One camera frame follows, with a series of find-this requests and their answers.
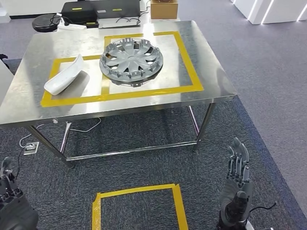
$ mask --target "led light strip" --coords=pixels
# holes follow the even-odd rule
[[[247,20],[250,19],[250,16],[252,16],[253,12],[254,11],[256,4],[257,3],[258,0],[255,0],[254,4],[253,5],[252,9],[250,10],[250,15],[248,16]]]
[[[300,18],[302,16],[302,14],[306,10],[307,8],[307,4],[302,10],[302,12],[300,13],[300,15],[296,19],[296,21],[299,21]]]
[[[274,0],[271,0],[270,5],[268,5],[268,9],[266,10],[265,16],[262,18],[262,20],[261,21],[261,24],[263,24],[263,22],[265,20],[266,16],[268,15],[268,11],[270,11],[271,7],[272,6]]]

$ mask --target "yellow tape square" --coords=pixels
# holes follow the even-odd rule
[[[119,196],[130,193],[139,193],[160,189],[172,189],[174,197],[175,208],[176,210],[177,219],[178,221],[179,230],[188,230],[187,218],[185,216],[185,207],[178,184],[162,184],[146,186],[139,188],[130,188],[125,190],[119,190],[109,193],[98,193],[96,199],[92,206],[92,230],[101,230],[101,199],[110,196]]]
[[[179,32],[178,31],[169,31],[169,32],[157,32],[154,33],[154,36],[162,36],[162,35],[172,35],[175,37],[179,52],[183,60],[185,68],[191,79],[191,85],[172,87],[172,88],[165,88],[165,89],[151,89],[151,90],[144,90],[144,91],[135,91],[135,92],[121,92],[121,93],[110,93],[110,85],[111,81],[107,77],[101,74],[102,76],[102,87],[101,95],[95,96],[86,96],[86,97],[76,97],[76,98],[62,98],[62,99],[52,99],[52,95],[45,91],[42,99],[41,100],[42,107],[52,107],[52,106],[63,106],[63,105],[73,105],[73,104],[81,104],[81,103],[90,103],[90,102],[99,102],[99,101],[109,101],[109,100],[119,100],[119,99],[127,99],[127,98],[137,98],[137,97],[147,97],[147,96],[155,96],[155,95],[164,95],[171,93],[184,93],[184,92],[197,92],[203,91],[203,87],[197,77],[193,63],[191,61],[190,56],[185,49],[185,44],[181,38]],[[113,36],[105,36],[104,44],[105,46],[110,44],[111,39],[122,39],[126,37],[142,37],[144,34],[122,34],[122,35],[113,35]],[[83,57],[84,60],[95,60],[100,59],[101,55],[95,56],[85,56]],[[49,79],[54,77],[59,72],[60,65],[64,62],[72,62],[75,57],[67,57],[67,58],[58,58],[54,60],[51,71],[50,73]]]

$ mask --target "table top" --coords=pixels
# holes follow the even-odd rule
[[[162,93],[51,107],[41,104],[45,92],[44,85],[49,78],[55,59],[73,58],[78,54],[94,57],[85,61],[84,74],[77,77],[79,79],[77,83],[75,83],[76,79],[63,93],[54,96],[51,101],[71,96],[75,98],[95,96],[101,93],[99,90],[102,92],[104,83],[99,69],[99,60],[97,58],[95,60],[95,57],[99,57],[104,52],[104,46],[107,45],[104,44],[105,41],[119,40],[122,35],[142,38],[140,34],[160,49],[164,60],[162,70],[154,79],[144,82],[139,87],[118,85],[107,79],[110,90],[108,93],[121,95],[125,92],[130,95],[131,92],[146,92],[153,89],[154,91],[161,89]],[[187,67],[188,66],[187,59],[188,63],[190,60],[192,65]],[[62,64],[60,69],[65,67],[67,63]],[[196,77],[191,76],[191,68],[194,70]],[[195,78],[198,79],[203,90],[198,87],[198,90],[191,92],[166,93],[168,88],[189,87],[195,82]],[[32,38],[1,105],[0,126],[29,126],[36,123],[51,123],[54,119],[71,121],[200,103],[217,103],[231,100],[236,94],[226,73],[194,21],[153,23],[130,28],[41,33],[35,34]]]

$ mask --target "robotic hand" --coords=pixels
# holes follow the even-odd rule
[[[228,148],[228,172],[219,196],[221,210],[217,230],[254,230],[247,220],[253,197],[250,155],[237,138]]]
[[[18,188],[11,169],[11,159],[6,157],[0,170],[0,229],[35,230],[39,215]]]

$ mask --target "gray floor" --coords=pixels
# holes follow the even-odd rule
[[[181,0],[179,17],[199,25],[307,215],[307,23],[251,25],[228,0]],[[34,31],[14,20],[0,33],[0,52],[14,59]]]
[[[205,105],[193,107],[200,122]],[[97,119],[76,121],[73,128],[86,130]],[[57,147],[60,146],[65,123],[45,125],[40,130]],[[11,153],[13,170],[20,148],[18,141],[27,132],[23,128],[0,129],[0,159]],[[253,206],[271,205],[270,211],[253,212],[250,221],[256,229],[304,230],[305,218],[293,219],[279,185],[262,152],[250,139],[233,102],[219,103],[208,126],[198,153],[191,147],[162,149],[122,156],[77,161],[73,170],[41,146],[36,155],[22,156],[19,185],[39,214],[40,230],[88,230],[91,203],[98,192],[156,184],[179,184],[191,230],[213,230],[219,219],[218,197],[228,168],[226,146],[237,136],[250,152],[253,182]],[[68,156],[160,145],[195,139],[186,108],[107,117],[90,133],[71,132]],[[104,198],[101,226],[107,230],[178,230],[178,221],[170,190]]]

